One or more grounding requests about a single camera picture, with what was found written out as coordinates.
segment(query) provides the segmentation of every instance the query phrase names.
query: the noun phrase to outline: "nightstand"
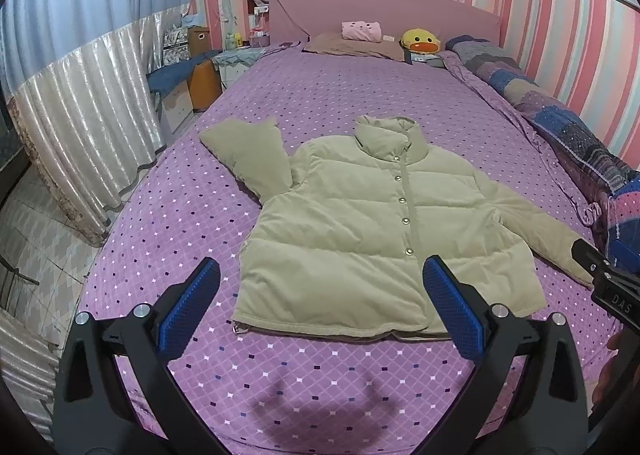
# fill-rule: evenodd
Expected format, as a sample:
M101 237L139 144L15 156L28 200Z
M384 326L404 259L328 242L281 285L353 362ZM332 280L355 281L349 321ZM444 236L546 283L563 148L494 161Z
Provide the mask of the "nightstand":
M239 47L212 57L211 61L220 71L220 80L225 90L231 87L266 51L265 47Z

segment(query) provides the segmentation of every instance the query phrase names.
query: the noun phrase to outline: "patchwork blanket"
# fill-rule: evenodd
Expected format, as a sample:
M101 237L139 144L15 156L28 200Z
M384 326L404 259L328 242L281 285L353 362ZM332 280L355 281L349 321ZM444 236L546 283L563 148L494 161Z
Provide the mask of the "patchwork blanket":
M469 35L449 40L446 49L458 55L473 74L505 98L545 138L558 161L590 203L601 206L603 220L594 225L596 245L613 261L631 256L640 271L640 178L614 156L584 122L529 79L504 49ZM607 234L598 240L598 232Z

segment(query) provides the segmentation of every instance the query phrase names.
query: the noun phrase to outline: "striped wallpaper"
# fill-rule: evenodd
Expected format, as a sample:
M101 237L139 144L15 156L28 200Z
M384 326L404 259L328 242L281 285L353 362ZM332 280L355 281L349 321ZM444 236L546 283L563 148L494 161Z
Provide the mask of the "striped wallpaper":
M640 166L638 11L617 0L458 1L499 15L500 44L527 74L580 114L613 153ZM241 5L234 0L234 11Z

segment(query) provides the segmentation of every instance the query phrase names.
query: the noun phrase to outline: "pink pillow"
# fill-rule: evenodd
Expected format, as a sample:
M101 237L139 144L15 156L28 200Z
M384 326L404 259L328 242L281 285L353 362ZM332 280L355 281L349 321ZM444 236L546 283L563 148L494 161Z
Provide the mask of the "pink pillow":
M382 42L382 30L377 22L343 22L342 37L361 42Z

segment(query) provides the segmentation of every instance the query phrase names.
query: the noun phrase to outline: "yellow duck plush toy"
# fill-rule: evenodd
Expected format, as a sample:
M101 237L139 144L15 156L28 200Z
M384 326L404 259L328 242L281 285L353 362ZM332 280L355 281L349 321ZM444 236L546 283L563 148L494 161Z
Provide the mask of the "yellow duck plush toy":
M434 54L440 51L440 40L424 29L409 29L402 35L400 44L418 54Z

